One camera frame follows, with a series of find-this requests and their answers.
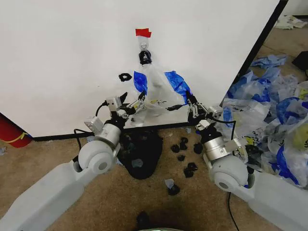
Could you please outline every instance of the black baseboard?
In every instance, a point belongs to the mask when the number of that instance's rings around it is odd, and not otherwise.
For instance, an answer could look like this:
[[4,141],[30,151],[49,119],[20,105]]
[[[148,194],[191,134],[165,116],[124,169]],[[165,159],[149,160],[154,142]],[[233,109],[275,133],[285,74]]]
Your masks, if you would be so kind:
[[308,14],[307,15],[294,15],[294,17],[298,19],[308,19]]
[[[126,128],[124,132],[142,132],[146,130],[157,130],[157,129],[166,129],[166,128],[180,128],[190,126],[189,123],[176,123],[176,124],[163,124],[156,126],[147,126],[147,127],[138,127],[138,128]],[[77,134],[66,134],[66,135],[56,135],[56,136],[40,136],[33,137],[34,141],[54,141],[54,140],[65,140],[65,139],[73,139],[76,137],[83,138],[94,135],[91,133],[77,133]]]

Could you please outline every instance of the plastic debris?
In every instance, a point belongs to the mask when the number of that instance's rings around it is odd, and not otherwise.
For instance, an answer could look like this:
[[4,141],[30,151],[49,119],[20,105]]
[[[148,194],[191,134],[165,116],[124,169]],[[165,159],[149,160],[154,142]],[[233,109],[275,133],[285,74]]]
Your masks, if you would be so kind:
[[118,158],[116,159],[115,164],[116,164],[116,165],[124,166]]
[[165,185],[168,187],[168,194],[174,196],[180,192],[180,188],[174,184],[174,180],[172,178],[165,180]]
[[183,161],[185,159],[185,156],[184,155],[179,155],[178,156],[178,161]]
[[[254,65],[267,68],[265,74],[257,78],[249,71],[230,87],[220,120],[236,120],[235,135],[248,142],[248,166],[308,189],[308,81],[298,83],[295,76],[282,76],[273,67],[285,58],[257,60]],[[232,126],[215,125],[226,140]]]
[[87,142],[91,142],[91,141],[93,141],[94,140],[94,136],[88,136],[87,137]]
[[0,155],[4,155],[6,151],[6,147],[0,148]]
[[188,134],[190,134],[191,132],[192,132],[192,129],[191,128],[184,128],[185,130],[186,130],[186,132],[188,133]]
[[251,63],[251,66],[260,66],[261,68],[268,69],[270,67],[276,67],[284,65],[287,59],[286,55],[273,55],[270,54],[266,57],[260,57]]
[[136,159],[131,161],[132,167],[142,167],[143,161],[141,159]]
[[274,27],[278,28],[278,29],[291,30],[294,27],[303,28],[306,24],[307,24],[307,22],[303,22],[302,20],[299,20],[298,18],[295,18],[292,15],[282,15],[278,18]]
[[180,147],[177,145],[177,144],[173,144],[171,146],[171,150],[174,152],[174,153],[178,153],[180,151]]
[[171,189],[171,188],[173,187],[173,185],[174,185],[174,180],[173,180],[172,178],[170,178],[170,179],[165,179],[165,185],[166,185],[169,189]]

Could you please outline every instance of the pile of plastic bags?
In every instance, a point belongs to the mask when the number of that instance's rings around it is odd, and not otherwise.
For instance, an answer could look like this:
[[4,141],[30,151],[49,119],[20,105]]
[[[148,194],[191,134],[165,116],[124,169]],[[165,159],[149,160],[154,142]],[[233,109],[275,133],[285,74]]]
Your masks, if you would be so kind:
[[[253,147],[247,164],[308,188],[308,81],[270,66],[261,78],[249,71],[226,97],[220,119],[236,120],[235,134]],[[232,124],[216,128],[230,139]]]

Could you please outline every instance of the white panel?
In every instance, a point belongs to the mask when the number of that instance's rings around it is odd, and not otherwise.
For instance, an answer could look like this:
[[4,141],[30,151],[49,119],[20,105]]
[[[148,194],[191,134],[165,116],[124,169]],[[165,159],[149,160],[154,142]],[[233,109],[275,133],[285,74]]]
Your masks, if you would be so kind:
[[[138,67],[135,28],[153,62],[219,103],[278,0],[1,0],[0,111],[32,136],[86,129],[118,75]],[[100,112],[102,120],[108,111]],[[186,121],[186,108],[145,125]]]

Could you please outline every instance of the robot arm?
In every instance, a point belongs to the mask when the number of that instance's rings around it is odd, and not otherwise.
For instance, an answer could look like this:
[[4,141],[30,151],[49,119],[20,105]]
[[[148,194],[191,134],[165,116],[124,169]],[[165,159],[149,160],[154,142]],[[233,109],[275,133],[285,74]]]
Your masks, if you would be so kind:
[[265,172],[250,171],[232,151],[247,155],[246,140],[224,142],[214,123],[222,113],[220,107],[206,108],[188,95],[189,122],[200,130],[204,145],[203,159],[211,180],[222,190],[246,201],[249,207],[285,231],[308,231],[308,191]]
[[46,230],[81,197],[96,176],[114,166],[121,130],[128,116],[136,113],[144,100],[141,94],[135,102],[123,104],[126,95],[106,100],[111,119],[105,124],[96,116],[85,121],[95,140],[85,144],[76,158],[58,165],[23,192],[0,220],[0,231]]

